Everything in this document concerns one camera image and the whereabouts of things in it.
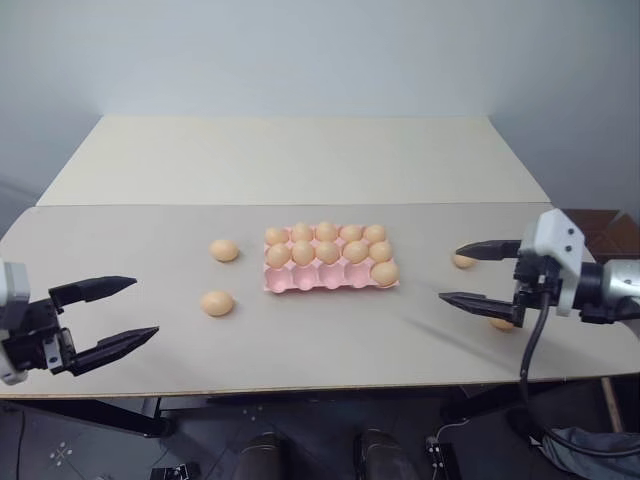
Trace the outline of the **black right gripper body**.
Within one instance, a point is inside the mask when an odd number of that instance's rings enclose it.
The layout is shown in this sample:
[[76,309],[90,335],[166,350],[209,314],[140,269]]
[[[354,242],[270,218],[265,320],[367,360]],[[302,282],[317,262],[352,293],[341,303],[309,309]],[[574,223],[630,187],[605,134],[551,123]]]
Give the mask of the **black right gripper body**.
[[527,309],[542,311],[556,304],[556,261],[549,256],[522,255],[517,259],[511,322],[521,327]]

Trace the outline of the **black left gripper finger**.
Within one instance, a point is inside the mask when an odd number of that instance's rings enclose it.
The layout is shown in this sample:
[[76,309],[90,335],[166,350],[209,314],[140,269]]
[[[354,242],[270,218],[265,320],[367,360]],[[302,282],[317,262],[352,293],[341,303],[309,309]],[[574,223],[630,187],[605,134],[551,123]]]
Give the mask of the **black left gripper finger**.
[[124,276],[90,278],[51,288],[49,298],[57,313],[61,314],[67,305],[107,298],[136,283],[135,278]]
[[147,327],[104,338],[95,347],[73,354],[64,370],[79,376],[103,367],[141,347],[158,331],[158,327]]

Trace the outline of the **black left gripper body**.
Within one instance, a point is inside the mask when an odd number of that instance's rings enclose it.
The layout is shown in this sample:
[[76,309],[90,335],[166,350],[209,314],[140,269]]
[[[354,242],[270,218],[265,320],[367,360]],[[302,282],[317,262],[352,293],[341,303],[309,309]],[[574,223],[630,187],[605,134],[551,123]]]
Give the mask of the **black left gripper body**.
[[30,303],[21,324],[1,344],[19,372],[41,369],[59,374],[71,369],[76,355],[71,333],[60,326],[51,299]]

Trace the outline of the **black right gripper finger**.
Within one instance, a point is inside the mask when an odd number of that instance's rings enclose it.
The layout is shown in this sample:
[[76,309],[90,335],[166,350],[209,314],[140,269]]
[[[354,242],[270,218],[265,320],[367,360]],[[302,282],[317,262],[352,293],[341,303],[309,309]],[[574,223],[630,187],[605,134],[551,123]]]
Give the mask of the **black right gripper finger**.
[[488,240],[464,245],[455,254],[475,260],[502,261],[517,258],[520,246],[520,240]]
[[519,326],[513,318],[513,305],[509,302],[492,300],[485,295],[468,292],[439,293],[438,297],[467,313],[503,320],[514,327]]

